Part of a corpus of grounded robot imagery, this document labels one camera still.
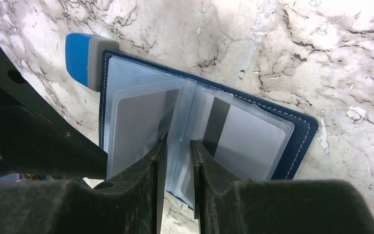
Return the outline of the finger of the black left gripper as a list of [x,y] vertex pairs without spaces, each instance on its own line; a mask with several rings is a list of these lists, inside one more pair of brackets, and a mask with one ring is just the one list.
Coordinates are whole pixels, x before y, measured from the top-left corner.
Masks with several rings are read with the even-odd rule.
[[107,154],[35,91],[1,47],[0,155],[3,176],[106,178]]

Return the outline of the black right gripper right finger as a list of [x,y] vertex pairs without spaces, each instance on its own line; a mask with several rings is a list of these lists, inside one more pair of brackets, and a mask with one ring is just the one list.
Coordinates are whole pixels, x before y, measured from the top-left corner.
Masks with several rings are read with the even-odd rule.
[[243,180],[190,142],[202,234],[374,234],[363,197],[342,180]]

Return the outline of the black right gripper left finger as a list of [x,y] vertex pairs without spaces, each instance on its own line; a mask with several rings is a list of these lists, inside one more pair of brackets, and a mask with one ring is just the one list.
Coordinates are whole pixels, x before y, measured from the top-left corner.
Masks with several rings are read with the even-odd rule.
[[0,182],[0,234],[157,234],[167,144],[90,188],[77,180]]

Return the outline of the white card with black stripe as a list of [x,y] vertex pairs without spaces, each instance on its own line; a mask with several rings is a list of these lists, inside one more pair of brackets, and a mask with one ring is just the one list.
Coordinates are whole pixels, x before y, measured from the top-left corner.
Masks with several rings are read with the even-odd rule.
[[168,132],[180,88],[116,92],[112,102],[107,178],[140,160]]

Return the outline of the blue card holder wallet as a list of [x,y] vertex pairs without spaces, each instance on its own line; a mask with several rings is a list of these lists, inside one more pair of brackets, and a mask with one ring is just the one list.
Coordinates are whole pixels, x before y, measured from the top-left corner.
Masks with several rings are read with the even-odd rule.
[[142,88],[180,88],[168,132],[164,191],[188,206],[194,206],[193,166],[189,156],[187,124],[196,104],[212,94],[237,98],[294,124],[278,167],[270,180],[292,179],[318,129],[315,118],[274,104],[262,98],[208,79],[136,58],[118,51],[105,50],[102,59],[99,109],[99,144],[108,154],[112,102],[116,92]]

